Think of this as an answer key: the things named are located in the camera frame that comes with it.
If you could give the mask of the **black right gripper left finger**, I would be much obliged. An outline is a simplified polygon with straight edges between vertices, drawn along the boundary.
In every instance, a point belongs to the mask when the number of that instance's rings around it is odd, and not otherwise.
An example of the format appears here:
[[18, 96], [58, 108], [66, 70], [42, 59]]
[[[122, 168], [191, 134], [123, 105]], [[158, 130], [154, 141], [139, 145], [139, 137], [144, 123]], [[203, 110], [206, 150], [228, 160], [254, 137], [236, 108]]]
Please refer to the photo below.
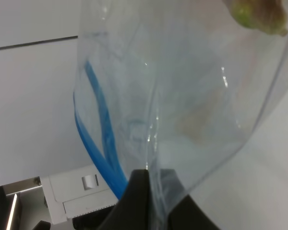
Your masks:
[[100, 230], [147, 230], [150, 205], [148, 170], [134, 170], [128, 186]]

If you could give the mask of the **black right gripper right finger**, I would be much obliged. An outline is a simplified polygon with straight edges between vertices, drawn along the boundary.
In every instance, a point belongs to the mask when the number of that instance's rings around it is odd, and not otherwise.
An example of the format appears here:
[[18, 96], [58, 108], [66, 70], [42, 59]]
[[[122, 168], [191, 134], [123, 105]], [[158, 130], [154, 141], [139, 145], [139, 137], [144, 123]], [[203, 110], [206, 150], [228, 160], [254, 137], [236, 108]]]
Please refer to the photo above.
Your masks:
[[174, 169], [162, 169], [161, 178], [166, 184], [165, 229], [167, 230], [217, 230], [213, 221], [197, 206], [180, 182]]

